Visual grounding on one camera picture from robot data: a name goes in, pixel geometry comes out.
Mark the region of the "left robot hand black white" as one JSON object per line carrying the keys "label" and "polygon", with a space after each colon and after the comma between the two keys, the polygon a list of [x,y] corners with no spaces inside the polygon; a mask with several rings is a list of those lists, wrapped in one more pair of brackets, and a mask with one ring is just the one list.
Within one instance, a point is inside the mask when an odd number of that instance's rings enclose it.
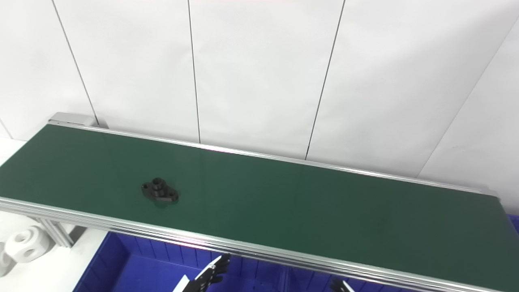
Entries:
{"label": "left robot hand black white", "polygon": [[223,281],[223,274],[228,271],[231,255],[225,253],[211,261],[194,278],[184,275],[174,287],[174,292],[206,292],[212,285]]}

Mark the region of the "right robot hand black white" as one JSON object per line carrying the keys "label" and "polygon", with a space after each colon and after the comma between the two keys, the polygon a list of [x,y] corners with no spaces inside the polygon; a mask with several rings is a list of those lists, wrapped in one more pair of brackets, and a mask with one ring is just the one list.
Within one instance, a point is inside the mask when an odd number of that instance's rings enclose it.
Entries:
{"label": "right robot hand black white", "polygon": [[332,278],[330,281],[331,292],[354,292],[352,287],[343,279]]}

